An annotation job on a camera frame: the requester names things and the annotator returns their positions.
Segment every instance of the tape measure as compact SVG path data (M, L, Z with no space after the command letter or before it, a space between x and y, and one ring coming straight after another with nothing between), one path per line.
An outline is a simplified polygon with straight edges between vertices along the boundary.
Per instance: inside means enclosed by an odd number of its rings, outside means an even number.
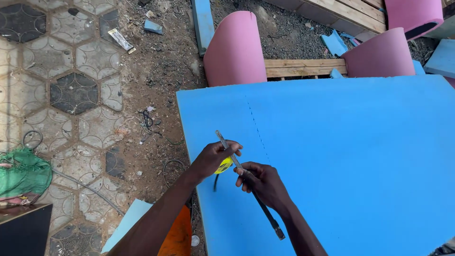
M231 167L233 163L234 163L234 161L232 161L231 157L228 156L226 159L224 159L224 160L221 162L221 165L220 165L220 167L218 167L218 169L217 169L217 171L215 172L215 174L220 174L220 173L224 172L224 171L227 170L229 167Z

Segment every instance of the right hand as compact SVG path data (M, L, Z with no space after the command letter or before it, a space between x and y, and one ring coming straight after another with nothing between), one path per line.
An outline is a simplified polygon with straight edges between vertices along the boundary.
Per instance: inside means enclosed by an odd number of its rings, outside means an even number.
M266 206L278 213L292 203L276 168L255 162L243 163L242 167L243 169L234 168L234 172L239 175L235 183L237 187L243 184L242 190L247 193L254 190Z

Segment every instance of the soil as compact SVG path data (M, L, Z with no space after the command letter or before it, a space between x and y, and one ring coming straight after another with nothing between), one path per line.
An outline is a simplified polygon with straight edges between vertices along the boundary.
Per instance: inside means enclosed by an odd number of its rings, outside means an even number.
M266 59L323 59L333 58L324 53L320 35L330 35L332 29L305 19L292 12L261 0L211 0L215 29L229 13L237 10L253 12L258 20L259 34ZM145 7L137 2L120 3L121 33L136 47L130 55L122 56L123 112L128 120L125 127L131 133L119 142L126 162L125 180L130 202L139 198L153 203L183 172L178 159L189 166L182 124L177 107L176 91L207 86L202 58L197 49L191 2L189 0L152 0ZM151 21L163 26L163 35L143 30L146 13L151 10ZM313 30L305 26L310 23ZM346 45L352 45L345 39ZM437 46L432 39L417 39L419 47L412 56L422 64L427 52ZM142 112L147 107L154 124L144 127ZM200 238L192 248L193 255L206 255L203 225L195 192L192 196L193 234Z

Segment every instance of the wooden pallet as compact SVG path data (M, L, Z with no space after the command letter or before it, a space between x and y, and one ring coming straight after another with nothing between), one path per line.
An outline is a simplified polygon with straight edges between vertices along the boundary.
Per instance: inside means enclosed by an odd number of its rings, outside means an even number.
M366 41L386 31L383 0L264 0Z
M329 75L336 68L347 74L344 59L321 60L264 60L267 77L297 77Z

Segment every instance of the green fabric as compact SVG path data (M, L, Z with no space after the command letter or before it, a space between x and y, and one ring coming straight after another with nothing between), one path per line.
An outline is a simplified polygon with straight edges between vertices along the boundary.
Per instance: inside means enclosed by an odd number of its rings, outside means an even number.
M17 148L2 154L0 163L12 165L11 168L0 167L0 198L28 192L41 195L51 184L51 164L34 155L32 149Z

